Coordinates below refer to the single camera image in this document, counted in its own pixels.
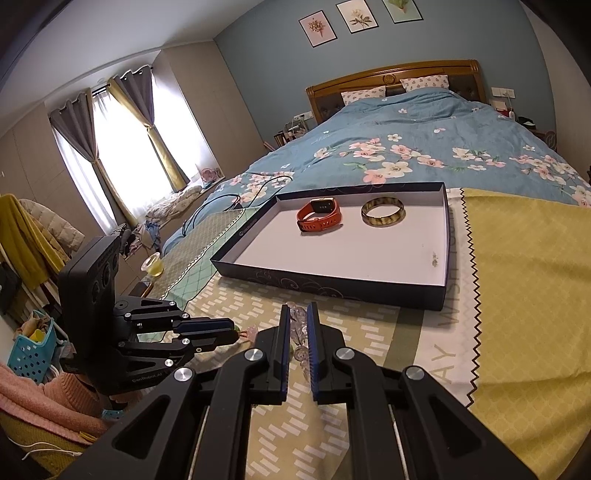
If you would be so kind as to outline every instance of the floral bedding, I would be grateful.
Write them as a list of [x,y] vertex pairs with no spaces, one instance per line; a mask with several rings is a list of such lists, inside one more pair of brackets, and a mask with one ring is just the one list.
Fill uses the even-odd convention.
[[[443,181],[447,188],[591,207],[589,183],[527,129],[488,105],[436,87],[351,103],[222,183],[207,201],[234,193],[242,206],[258,206],[279,190],[395,181]],[[231,203],[231,197],[213,202],[194,224]],[[181,239],[175,233],[164,253]]]

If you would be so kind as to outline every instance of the watch face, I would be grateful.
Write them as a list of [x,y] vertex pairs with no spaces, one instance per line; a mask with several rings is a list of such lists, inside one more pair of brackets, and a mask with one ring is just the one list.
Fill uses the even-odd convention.
[[310,202],[314,213],[332,213],[335,209],[335,201],[333,199],[317,199]]

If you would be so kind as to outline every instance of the white patterned pillow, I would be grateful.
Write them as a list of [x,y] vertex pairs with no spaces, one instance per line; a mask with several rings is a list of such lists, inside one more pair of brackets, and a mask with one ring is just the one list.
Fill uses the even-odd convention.
[[402,83],[402,86],[407,92],[412,92],[417,88],[423,87],[449,88],[447,75],[431,75],[430,77],[420,77],[418,79],[404,79],[400,80],[400,83]]
[[385,98],[386,97],[386,86],[372,88],[371,90],[357,90],[355,92],[343,92],[341,93],[345,106],[350,103],[356,102],[363,98]]

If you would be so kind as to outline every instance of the pink blanket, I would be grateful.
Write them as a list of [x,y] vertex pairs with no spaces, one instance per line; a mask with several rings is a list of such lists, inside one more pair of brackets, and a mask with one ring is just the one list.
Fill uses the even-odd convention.
[[96,418],[102,411],[96,394],[72,374],[36,385],[0,364],[0,410],[82,445],[88,442],[79,432],[98,437],[109,427]]

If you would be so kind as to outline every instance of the wooden headboard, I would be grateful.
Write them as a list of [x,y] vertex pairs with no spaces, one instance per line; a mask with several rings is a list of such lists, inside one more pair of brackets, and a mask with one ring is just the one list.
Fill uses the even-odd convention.
[[398,95],[405,92],[400,79],[444,74],[449,78],[450,90],[466,100],[487,103],[480,76],[480,65],[476,60],[419,61],[382,67],[308,87],[306,93],[310,99],[312,113],[316,121],[321,124],[345,106],[341,97],[342,92],[366,90],[385,85],[386,96]]

